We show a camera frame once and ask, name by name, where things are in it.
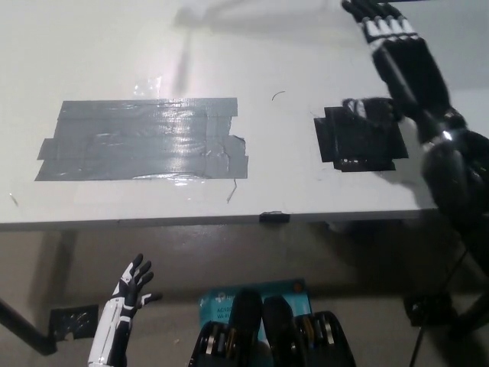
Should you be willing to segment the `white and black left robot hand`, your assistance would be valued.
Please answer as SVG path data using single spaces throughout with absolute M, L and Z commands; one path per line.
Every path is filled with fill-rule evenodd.
M 103 308 L 89 353 L 88 367 L 127 365 L 126 352 L 136 313 L 162 298 L 161 293 L 141 293 L 153 277 L 151 262 L 145 261 L 142 254 L 129 263 Z

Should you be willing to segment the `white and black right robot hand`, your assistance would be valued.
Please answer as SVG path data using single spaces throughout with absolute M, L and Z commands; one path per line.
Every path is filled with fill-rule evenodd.
M 343 1 L 371 50 L 380 78 L 402 113 L 421 126 L 459 123 L 448 87 L 426 40 L 389 3 Z

